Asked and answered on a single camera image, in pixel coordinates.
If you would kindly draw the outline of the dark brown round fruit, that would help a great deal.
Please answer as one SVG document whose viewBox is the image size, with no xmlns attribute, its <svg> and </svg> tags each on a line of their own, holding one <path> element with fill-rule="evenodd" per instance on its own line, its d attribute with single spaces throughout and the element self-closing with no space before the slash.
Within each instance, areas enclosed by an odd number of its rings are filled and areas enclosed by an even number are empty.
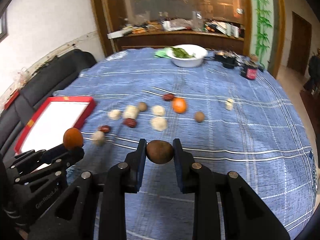
<svg viewBox="0 0 320 240">
<path fill-rule="evenodd" d="M 146 156 L 155 164 L 166 164 L 174 157 L 174 148 L 169 142 L 152 140 L 146 146 Z"/>
</svg>

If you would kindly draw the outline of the dark red date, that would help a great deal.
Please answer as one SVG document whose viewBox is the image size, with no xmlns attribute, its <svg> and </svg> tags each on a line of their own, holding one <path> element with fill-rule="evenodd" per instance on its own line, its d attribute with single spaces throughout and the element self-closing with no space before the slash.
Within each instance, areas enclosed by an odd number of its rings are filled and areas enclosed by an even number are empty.
<svg viewBox="0 0 320 240">
<path fill-rule="evenodd" d="M 137 122 L 135 119 L 132 119 L 132 118 L 126 118 L 124 119 L 123 121 L 123 124 L 127 127 L 130 127 L 130 128 L 135 128 L 137 126 Z"/>
</svg>

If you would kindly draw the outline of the brown longan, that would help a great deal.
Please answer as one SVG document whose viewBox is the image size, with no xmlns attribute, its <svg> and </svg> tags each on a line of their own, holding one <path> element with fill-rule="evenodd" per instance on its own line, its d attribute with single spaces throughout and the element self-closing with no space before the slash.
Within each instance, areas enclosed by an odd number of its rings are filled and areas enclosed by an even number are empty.
<svg viewBox="0 0 320 240">
<path fill-rule="evenodd" d="M 195 113 L 195 115 L 194 115 L 194 119 L 195 119 L 196 122 L 201 123 L 201 122 L 203 122 L 205 120 L 205 115 L 204 115 L 203 112 L 197 111 Z"/>
</svg>

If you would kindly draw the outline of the beige cylinder cake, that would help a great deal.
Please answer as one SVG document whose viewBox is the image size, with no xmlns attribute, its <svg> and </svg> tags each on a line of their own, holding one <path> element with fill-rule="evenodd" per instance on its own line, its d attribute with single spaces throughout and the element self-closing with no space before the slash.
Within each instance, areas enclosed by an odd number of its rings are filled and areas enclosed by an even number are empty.
<svg viewBox="0 0 320 240">
<path fill-rule="evenodd" d="M 134 119 L 136 120 L 137 116 L 139 114 L 139 108 L 137 106 L 134 106 L 134 105 L 128 105 L 126 108 L 125 108 L 125 111 L 123 113 L 123 118 L 124 119 Z"/>
</svg>

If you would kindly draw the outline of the orange tangerine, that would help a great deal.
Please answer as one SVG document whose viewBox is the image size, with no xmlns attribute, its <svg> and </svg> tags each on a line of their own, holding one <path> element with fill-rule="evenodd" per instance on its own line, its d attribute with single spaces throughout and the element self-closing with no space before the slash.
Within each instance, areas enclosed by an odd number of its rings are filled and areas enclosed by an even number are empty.
<svg viewBox="0 0 320 240">
<path fill-rule="evenodd" d="M 183 114 L 187 110 L 187 102 L 184 98 L 174 98 L 171 102 L 172 109 L 178 114 Z"/>
<path fill-rule="evenodd" d="M 83 136 L 77 128 L 70 128 L 63 135 L 63 145 L 67 150 L 73 150 L 76 147 L 82 147 L 84 143 Z"/>
</svg>

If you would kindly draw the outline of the white cake piece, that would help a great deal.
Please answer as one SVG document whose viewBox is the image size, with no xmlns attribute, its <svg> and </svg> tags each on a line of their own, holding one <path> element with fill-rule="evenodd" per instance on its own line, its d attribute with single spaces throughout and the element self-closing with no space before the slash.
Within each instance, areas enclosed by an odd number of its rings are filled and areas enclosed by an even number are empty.
<svg viewBox="0 0 320 240">
<path fill-rule="evenodd" d="M 160 105 L 155 105 L 151 108 L 152 114 L 155 116 L 165 116 L 165 108 Z"/>
</svg>

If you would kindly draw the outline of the small white cube cake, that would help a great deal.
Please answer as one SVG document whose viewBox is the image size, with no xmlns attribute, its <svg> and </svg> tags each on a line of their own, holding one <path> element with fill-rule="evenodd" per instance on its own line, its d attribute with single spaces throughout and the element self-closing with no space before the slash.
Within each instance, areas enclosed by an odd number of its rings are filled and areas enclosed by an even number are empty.
<svg viewBox="0 0 320 240">
<path fill-rule="evenodd" d="M 225 108 L 229 111 L 231 111 L 233 109 L 233 105 L 234 105 L 234 100 L 231 99 L 231 98 L 228 98 L 226 101 L 225 101 Z"/>
</svg>

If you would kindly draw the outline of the red white tray box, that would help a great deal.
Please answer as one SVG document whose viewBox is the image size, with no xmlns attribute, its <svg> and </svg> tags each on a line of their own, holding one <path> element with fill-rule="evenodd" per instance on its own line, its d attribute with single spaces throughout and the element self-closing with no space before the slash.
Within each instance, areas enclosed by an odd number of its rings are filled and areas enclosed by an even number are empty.
<svg viewBox="0 0 320 240">
<path fill-rule="evenodd" d="M 18 138 L 17 155 L 30 150 L 48 150 L 62 144 L 69 128 L 81 129 L 96 103 L 90 96 L 49 97 L 34 113 Z"/>
</svg>

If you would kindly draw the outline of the black sofa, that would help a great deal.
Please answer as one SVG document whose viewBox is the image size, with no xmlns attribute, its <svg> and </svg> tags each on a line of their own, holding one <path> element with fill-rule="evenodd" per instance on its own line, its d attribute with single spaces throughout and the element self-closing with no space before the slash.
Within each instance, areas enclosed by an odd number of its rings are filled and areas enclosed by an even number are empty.
<svg viewBox="0 0 320 240">
<path fill-rule="evenodd" d="M 74 49 L 45 63 L 34 77 L 18 92 L 8 109 L 1 113 L 1 157 L 12 157 L 14 146 L 21 131 L 33 114 L 53 96 L 57 90 L 65 89 L 84 69 L 97 63 L 86 51 Z"/>
</svg>

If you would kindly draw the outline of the blue plaid tablecloth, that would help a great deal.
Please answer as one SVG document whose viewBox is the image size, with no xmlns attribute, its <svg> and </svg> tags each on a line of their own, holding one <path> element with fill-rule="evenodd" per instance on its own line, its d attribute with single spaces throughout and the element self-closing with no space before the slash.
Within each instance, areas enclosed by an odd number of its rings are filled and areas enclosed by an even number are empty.
<svg viewBox="0 0 320 240">
<path fill-rule="evenodd" d="M 195 160 L 217 173 L 235 171 L 295 238 L 310 220 L 316 201 L 315 161 L 303 123 L 281 85 L 268 73 L 255 80 L 216 61 L 179 68 L 155 50 L 130 49 L 81 72 L 55 96 L 91 96 L 96 108 L 82 128 L 85 156 L 68 172 L 100 173 L 123 161 L 139 140 L 180 139 Z M 172 93 L 187 110 L 174 112 Z M 225 101 L 234 100 L 231 111 Z M 123 124 L 128 105 L 139 108 L 135 128 Z M 160 105 L 165 116 L 151 108 Z M 196 122 L 201 111 L 205 120 Z"/>
</svg>

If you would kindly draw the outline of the white bowl with greens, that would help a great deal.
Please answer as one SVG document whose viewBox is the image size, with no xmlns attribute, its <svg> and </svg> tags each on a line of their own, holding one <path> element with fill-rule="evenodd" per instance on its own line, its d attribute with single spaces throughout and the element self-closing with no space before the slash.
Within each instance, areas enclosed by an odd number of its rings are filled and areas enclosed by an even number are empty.
<svg viewBox="0 0 320 240">
<path fill-rule="evenodd" d="M 174 65 L 182 68 L 194 68 L 203 63 L 208 51 L 198 45 L 180 44 L 169 47 L 166 54 Z"/>
</svg>

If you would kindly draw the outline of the black electronic device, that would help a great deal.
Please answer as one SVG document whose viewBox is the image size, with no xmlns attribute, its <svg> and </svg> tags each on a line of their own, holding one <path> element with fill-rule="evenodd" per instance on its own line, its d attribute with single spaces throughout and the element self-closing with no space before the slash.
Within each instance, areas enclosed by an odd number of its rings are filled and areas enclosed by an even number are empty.
<svg viewBox="0 0 320 240">
<path fill-rule="evenodd" d="M 219 50 L 214 53 L 215 61 L 221 62 L 224 68 L 233 69 L 237 65 L 236 55 L 232 51 Z"/>
</svg>

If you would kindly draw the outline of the dark jar pink label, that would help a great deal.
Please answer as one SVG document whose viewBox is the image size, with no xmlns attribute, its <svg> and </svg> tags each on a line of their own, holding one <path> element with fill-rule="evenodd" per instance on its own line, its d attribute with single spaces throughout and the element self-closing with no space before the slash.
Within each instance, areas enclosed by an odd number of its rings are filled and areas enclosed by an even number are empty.
<svg viewBox="0 0 320 240">
<path fill-rule="evenodd" d="M 258 57 L 251 54 L 249 58 L 244 59 L 242 63 L 242 70 L 240 72 L 242 77 L 248 80 L 255 80 L 258 71 Z"/>
</svg>

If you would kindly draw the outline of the green cloth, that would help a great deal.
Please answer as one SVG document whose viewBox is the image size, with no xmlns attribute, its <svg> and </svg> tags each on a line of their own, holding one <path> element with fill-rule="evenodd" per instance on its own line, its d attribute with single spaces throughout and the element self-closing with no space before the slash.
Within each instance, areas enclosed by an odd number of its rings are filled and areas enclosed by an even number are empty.
<svg viewBox="0 0 320 240">
<path fill-rule="evenodd" d="M 154 56 L 156 58 L 166 58 L 166 59 L 169 59 L 170 57 L 167 55 L 167 52 L 170 50 L 169 47 L 166 47 L 166 48 L 162 48 L 162 49 L 157 49 L 155 51 L 155 54 Z"/>
</svg>

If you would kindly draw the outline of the wooden sideboard cabinet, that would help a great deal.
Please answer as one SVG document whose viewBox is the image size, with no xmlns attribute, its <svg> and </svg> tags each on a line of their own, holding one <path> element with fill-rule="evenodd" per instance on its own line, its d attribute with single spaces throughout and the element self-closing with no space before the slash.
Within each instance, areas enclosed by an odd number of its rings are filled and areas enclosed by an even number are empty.
<svg viewBox="0 0 320 240">
<path fill-rule="evenodd" d="M 251 0 L 91 0 L 105 55 L 195 44 L 247 55 Z"/>
</svg>

